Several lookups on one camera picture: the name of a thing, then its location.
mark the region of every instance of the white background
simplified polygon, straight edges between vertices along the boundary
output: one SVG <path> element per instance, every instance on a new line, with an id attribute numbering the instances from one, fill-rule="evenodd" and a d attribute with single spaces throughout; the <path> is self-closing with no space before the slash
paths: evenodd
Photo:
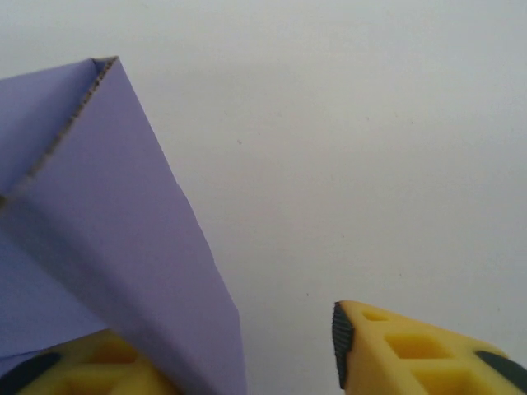
<path id="1" fill-rule="evenodd" d="M 121 56 L 250 394 L 340 393 L 340 299 L 527 363 L 525 0 L 4 1 L 0 49 L 0 77 Z"/>

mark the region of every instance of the black rubber tip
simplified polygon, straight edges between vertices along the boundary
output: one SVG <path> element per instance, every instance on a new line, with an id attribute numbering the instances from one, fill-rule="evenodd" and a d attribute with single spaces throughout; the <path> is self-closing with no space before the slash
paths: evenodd
<path id="1" fill-rule="evenodd" d="M 332 333 L 335 359 L 337 360 L 338 381 L 341 389 L 346 386 L 347 354 L 352 350 L 354 331 L 355 329 L 340 303 L 335 303 Z"/>
<path id="2" fill-rule="evenodd" d="M 489 351 L 476 351 L 476 355 L 522 393 L 527 393 L 527 370 L 522 365 Z"/>
<path id="3" fill-rule="evenodd" d="M 58 352 L 50 352 L 22 362 L 0 378 L 0 394 L 16 395 L 59 362 L 60 358 L 61 355 Z"/>

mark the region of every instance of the cardboard box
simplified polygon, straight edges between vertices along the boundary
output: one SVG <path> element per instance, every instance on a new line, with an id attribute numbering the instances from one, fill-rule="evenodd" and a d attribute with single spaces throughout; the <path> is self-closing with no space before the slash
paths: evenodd
<path id="1" fill-rule="evenodd" d="M 0 119 L 0 266 L 43 268 L 185 393 L 245 394 L 236 307 L 119 59 L 0 81 Z"/>

